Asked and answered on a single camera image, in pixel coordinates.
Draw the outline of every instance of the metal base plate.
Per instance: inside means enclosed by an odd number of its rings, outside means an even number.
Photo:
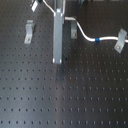
[[[118,54],[116,41],[93,44],[79,30],[72,40],[65,22],[63,61],[53,64],[53,15],[30,3],[0,0],[0,128],[128,128],[128,45]],[[66,10],[75,16],[76,4]],[[127,3],[88,2],[77,16],[90,37],[118,36],[127,12]],[[25,45],[28,19],[36,30]]]

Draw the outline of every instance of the mounting bracket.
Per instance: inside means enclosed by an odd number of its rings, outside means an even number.
[[[26,37],[25,37],[25,44],[30,44],[33,36],[35,23],[33,23],[33,20],[27,20],[26,24]]]
[[[118,34],[118,41],[117,41],[117,43],[116,43],[116,45],[114,47],[115,50],[117,52],[119,52],[119,53],[121,53],[122,50],[123,50],[123,47],[125,45],[125,38],[126,38],[126,36],[127,36],[127,32],[124,29],[121,28],[120,32]]]

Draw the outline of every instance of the white cable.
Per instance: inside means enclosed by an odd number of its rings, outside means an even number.
[[[45,0],[43,0],[43,2],[52,11],[52,13],[55,14],[55,11],[47,4],[47,2]]]
[[[73,17],[65,17],[65,20],[76,20],[76,19],[73,18]],[[88,36],[85,35],[85,33],[83,32],[83,30],[82,30],[82,28],[81,28],[81,26],[80,26],[80,24],[79,24],[78,21],[77,21],[77,26],[79,27],[79,29],[80,29],[82,35],[84,36],[84,38],[85,38],[86,40],[88,40],[88,41],[90,41],[90,42],[95,42],[95,38],[90,38],[90,37],[88,37]],[[99,41],[101,41],[101,40],[118,40],[118,37],[107,36],[107,37],[100,37],[100,38],[98,38],[98,39],[99,39]]]
[[[52,11],[53,14],[55,14],[55,11],[47,4],[47,2],[45,0],[43,0],[43,2],[45,3],[45,5]],[[65,17],[65,20],[76,20],[75,18],[73,17]],[[77,21],[77,26],[79,27],[82,35],[84,36],[84,38],[90,42],[95,42],[96,39],[95,38],[90,38],[88,36],[85,35],[83,29],[81,28],[79,22]],[[100,37],[100,38],[97,38],[99,41],[102,41],[102,40],[118,40],[118,37],[114,37],[114,36],[107,36],[107,37]]]

